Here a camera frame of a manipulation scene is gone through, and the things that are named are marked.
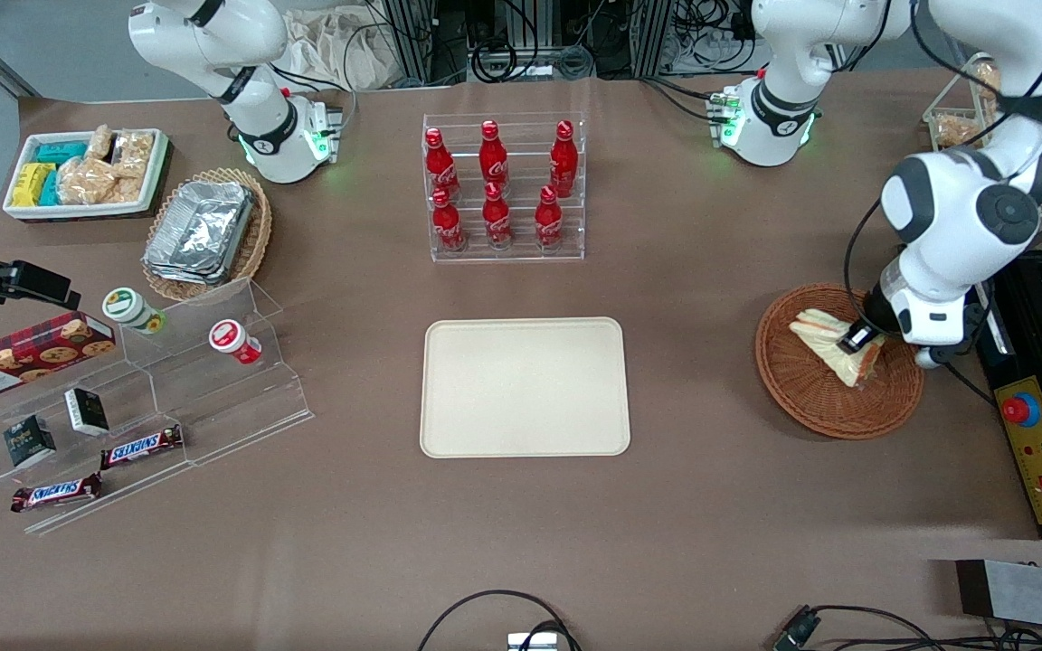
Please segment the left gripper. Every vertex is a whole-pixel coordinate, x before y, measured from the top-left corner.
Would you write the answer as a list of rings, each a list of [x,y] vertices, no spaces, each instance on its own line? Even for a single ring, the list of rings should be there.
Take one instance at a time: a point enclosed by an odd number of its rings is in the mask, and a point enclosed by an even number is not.
[[[855,322],[836,342],[844,354],[859,354],[885,333],[919,347],[961,346],[971,333],[963,297],[931,299],[902,275],[884,275],[855,312]]]

